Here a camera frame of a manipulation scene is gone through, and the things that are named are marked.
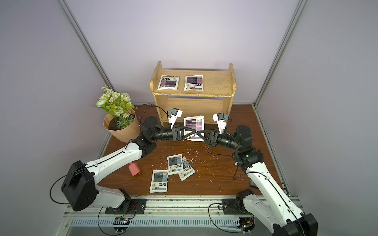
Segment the purple coffee bag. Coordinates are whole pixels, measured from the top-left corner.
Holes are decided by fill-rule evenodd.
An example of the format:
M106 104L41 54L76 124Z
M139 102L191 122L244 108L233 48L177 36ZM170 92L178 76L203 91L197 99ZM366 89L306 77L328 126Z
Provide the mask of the purple coffee bag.
M203 78L203 75L186 76L184 91L204 91Z
M162 75L157 90L172 89L177 90L179 84L179 76Z
M184 118L184 125L196 131L204 130L204 116L186 117ZM189 141L203 142L198 136L192 137Z

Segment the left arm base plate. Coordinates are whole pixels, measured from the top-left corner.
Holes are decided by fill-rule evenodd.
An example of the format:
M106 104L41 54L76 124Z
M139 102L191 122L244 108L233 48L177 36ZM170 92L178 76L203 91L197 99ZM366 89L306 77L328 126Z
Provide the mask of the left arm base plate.
M107 207L105 214L144 214L147 199L126 199L118 208Z

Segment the blue coffee bag one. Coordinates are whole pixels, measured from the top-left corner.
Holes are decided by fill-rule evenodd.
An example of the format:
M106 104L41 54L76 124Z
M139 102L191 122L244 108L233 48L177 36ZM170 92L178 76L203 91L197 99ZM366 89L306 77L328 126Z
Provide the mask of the blue coffee bag one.
M176 154L167 157L169 176L178 174L184 170L182 158L182 154Z

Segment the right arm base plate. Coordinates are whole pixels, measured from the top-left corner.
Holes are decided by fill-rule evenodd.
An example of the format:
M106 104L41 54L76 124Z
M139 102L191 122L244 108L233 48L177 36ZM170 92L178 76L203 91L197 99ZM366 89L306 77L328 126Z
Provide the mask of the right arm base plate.
M222 199L221 206L223 214L226 215L251 215L251 213L245 209L243 202L240 199Z

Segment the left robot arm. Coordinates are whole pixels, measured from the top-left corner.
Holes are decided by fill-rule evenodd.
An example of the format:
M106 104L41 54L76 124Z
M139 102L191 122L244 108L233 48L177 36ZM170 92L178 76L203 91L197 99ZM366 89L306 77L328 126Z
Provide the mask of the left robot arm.
M61 191L74 211L89 206L106 206L126 213L131 208L130 196L121 188L101 187L98 183L125 165L149 155L156 148L157 140L176 142L196 133L195 129L185 126L163 127L153 116L148 117L140 128L139 136L125 147L97 160L77 161L71 165Z

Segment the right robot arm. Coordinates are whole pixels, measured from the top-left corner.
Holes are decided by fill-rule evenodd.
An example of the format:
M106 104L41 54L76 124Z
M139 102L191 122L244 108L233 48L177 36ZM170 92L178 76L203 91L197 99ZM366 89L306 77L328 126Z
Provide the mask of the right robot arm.
M251 213L274 236L316 236L318 222L305 214L279 187L264 163L263 153L253 147L251 129L245 125L236 128L233 135L215 130L197 132L208 145L223 146L234 150L232 158L245 176L252 180L266 202L263 203L250 190L237 194L237 203Z

